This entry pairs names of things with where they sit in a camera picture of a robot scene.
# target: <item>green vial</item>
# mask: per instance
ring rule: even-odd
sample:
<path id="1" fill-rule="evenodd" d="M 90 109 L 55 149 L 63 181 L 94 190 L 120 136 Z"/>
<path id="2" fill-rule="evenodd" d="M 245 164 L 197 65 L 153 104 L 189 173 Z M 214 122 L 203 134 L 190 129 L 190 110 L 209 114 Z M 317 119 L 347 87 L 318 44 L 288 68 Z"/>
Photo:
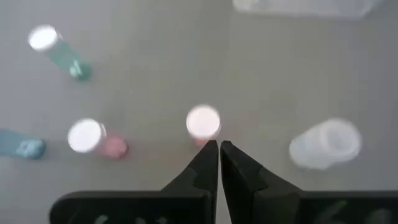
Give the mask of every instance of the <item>green vial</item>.
<path id="1" fill-rule="evenodd" d="M 90 76 L 89 66 L 81 61 L 54 27 L 36 27 L 30 32 L 28 42 L 35 51 L 45 54 L 54 64 L 77 80 L 86 80 Z"/>

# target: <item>pink vial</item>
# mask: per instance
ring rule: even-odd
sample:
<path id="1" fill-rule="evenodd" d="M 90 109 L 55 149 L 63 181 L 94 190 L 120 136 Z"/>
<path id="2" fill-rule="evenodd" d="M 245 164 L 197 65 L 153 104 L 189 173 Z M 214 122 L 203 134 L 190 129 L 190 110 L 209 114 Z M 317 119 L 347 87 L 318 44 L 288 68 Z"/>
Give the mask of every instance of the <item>pink vial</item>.
<path id="1" fill-rule="evenodd" d="M 119 159 L 126 155 L 126 141 L 114 134 L 109 134 L 103 124 L 85 118 L 77 121 L 68 133 L 69 146 L 76 152 L 97 152 L 105 157 Z"/>
<path id="2" fill-rule="evenodd" d="M 199 148 L 202 148 L 209 140 L 215 140 L 221 130 L 217 110 L 209 105 L 193 107 L 187 116 L 187 129 Z"/>

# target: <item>vial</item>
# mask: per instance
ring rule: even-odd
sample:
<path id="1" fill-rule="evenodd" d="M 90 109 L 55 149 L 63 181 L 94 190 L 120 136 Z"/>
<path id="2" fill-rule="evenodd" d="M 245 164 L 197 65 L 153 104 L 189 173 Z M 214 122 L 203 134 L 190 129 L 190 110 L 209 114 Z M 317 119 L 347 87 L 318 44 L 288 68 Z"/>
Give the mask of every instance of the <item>vial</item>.
<path id="1" fill-rule="evenodd" d="M 50 25 L 36 27 L 29 34 L 28 43 L 36 52 L 46 55 L 73 78 L 86 80 L 90 76 L 90 68 L 81 61 L 54 27 Z"/>
<path id="2" fill-rule="evenodd" d="M 187 130 L 195 145 L 202 148 L 209 140 L 215 140 L 220 133 L 218 111 L 209 105 L 194 106 L 187 115 Z"/>
<path id="3" fill-rule="evenodd" d="M 103 124 L 91 118 L 81 119 L 70 128 L 68 143 L 76 152 L 97 152 L 112 159 L 122 158 L 128 150 L 123 138 L 108 134 Z"/>
<path id="4" fill-rule="evenodd" d="M 44 152 L 43 139 L 9 129 L 0 129 L 0 156 L 40 159 Z"/>

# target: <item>plastic container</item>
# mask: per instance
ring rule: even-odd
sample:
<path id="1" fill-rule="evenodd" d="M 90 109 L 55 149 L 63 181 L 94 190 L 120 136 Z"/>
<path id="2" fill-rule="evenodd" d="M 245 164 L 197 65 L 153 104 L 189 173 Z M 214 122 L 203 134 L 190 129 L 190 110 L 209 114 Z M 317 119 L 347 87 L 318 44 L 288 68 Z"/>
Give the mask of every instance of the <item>plastic container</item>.
<path id="1" fill-rule="evenodd" d="M 291 159 L 300 167 L 324 170 L 354 159 L 361 149 L 361 135 L 344 119 L 320 123 L 290 143 Z"/>
<path id="2" fill-rule="evenodd" d="M 187 115 L 187 129 L 197 147 L 203 147 L 209 140 L 214 140 L 221 130 L 220 116 L 209 105 L 193 107 Z"/>
<path id="3" fill-rule="evenodd" d="M 95 151 L 112 159 L 122 158 L 128 150 L 123 138 L 108 134 L 103 124 L 91 118 L 81 119 L 70 128 L 68 143 L 76 152 Z"/>
<path id="4" fill-rule="evenodd" d="M 9 129 L 0 129 L 0 156 L 39 159 L 44 152 L 43 139 Z"/>
<path id="5" fill-rule="evenodd" d="M 282 16 L 360 19 L 383 0 L 233 0 L 236 10 Z"/>
<path id="6" fill-rule="evenodd" d="M 90 76 L 89 67 L 81 61 L 54 27 L 50 25 L 36 27 L 29 34 L 28 43 L 35 51 L 45 54 L 59 68 L 77 80 L 85 80 Z"/>

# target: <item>gray table surface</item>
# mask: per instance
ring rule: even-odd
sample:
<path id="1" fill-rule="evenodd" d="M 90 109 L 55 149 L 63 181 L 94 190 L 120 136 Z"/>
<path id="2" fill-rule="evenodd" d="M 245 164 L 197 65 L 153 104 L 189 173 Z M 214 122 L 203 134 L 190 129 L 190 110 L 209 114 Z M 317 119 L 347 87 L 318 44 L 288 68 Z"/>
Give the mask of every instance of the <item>gray table surface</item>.
<path id="1" fill-rule="evenodd" d="M 261 17 L 231 0 L 13 0 L 0 3 L 0 124 L 47 140 L 41 161 L 0 158 L 0 223 L 47 223 L 76 190 L 158 190 L 197 153 L 188 110 L 217 107 L 228 139 L 308 190 L 397 189 L 398 1 L 359 22 Z M 27 45 L 52 24 L 93 67 L 75 82 Z M 326 172 L 288 157 L 293 136 L 332 116 L 364 138 Z M 128 139 L 122 161 L 68 148 L 92 117 Z M 230 223 L 219 183 L 218 223 Z"/>

